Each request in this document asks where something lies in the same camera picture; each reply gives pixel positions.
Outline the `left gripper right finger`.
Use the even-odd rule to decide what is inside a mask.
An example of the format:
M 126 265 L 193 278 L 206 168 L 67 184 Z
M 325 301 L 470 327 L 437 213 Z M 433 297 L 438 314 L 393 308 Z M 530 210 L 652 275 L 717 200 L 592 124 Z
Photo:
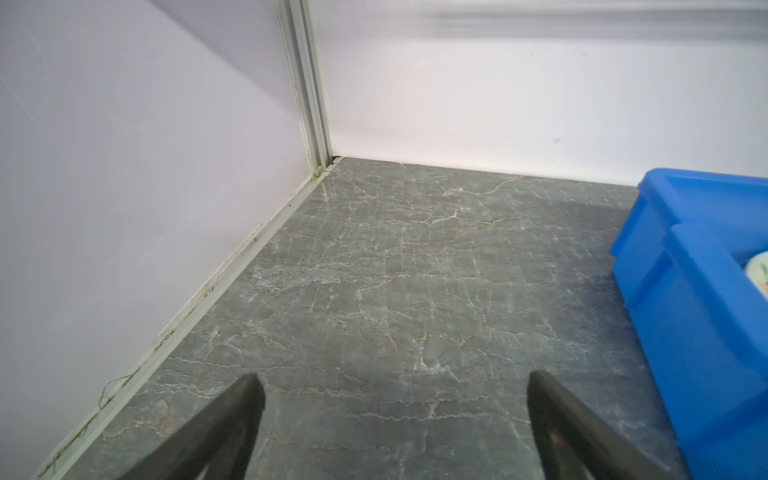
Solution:
M 669 479 L 549 373 L 529 375 L 527 408 L 547 479 Z

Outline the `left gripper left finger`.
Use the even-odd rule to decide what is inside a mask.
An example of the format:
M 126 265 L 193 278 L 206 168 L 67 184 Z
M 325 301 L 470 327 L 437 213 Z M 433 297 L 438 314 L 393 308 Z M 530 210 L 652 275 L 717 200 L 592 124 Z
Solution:
M 243 479 L 266 407 L 255 373 L 238 378 L 123 479 Z

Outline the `cream floral plate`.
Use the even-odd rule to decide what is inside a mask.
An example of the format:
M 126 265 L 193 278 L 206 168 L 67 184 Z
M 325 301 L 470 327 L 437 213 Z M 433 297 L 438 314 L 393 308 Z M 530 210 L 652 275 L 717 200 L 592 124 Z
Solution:
M 768 297 L 768 252 L 752 257 L 744 266 L 745 275 L 752 284 Z

